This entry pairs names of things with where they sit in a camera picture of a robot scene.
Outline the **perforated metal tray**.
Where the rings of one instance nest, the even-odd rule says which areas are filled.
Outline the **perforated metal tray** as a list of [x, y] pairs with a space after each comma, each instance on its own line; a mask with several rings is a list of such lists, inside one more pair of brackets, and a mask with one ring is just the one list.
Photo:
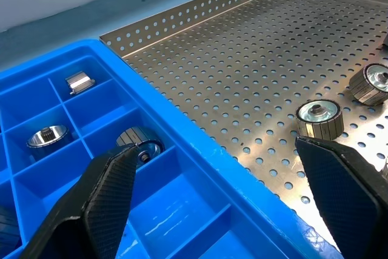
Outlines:
[[362, 105], [348, 86], [364, 66], [388, 66], [387, 35], [388, 0], [193, 0], [101, 41], [332, 242], [302, 176], [296, 109], [336, 101], [338, 141], [381, 169], [388, 101]]

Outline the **blue compartment tray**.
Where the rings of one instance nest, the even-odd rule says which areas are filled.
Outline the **blue compartment tray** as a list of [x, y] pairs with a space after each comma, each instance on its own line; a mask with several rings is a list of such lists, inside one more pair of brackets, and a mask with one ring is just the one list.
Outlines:
[[[65, 79], [95, 85], [70, 95]], [[35, 161], [27, 140], [64, 125], [73, 141]], [[97, 40], [8, 70], [0, 63], [0, 259], [19, 259], [92, 159], [131, 127], [165, 151], [136, 169], [115, 259], [342, 259], [224, 149]]]

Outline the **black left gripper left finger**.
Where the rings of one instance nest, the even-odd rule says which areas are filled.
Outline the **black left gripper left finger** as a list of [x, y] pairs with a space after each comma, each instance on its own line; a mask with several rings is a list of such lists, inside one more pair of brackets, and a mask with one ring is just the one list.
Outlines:
[[115, 259], [130, 213], [139, 147], [91, 160], [52, 207], [19, 259]]

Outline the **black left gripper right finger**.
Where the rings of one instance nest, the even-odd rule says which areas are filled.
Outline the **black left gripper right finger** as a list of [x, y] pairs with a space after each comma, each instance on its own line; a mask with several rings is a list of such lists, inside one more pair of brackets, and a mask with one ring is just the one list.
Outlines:
[[295, 146], [344, 259], [388, 259], [388, 177], [335, 141], [298, 136]]

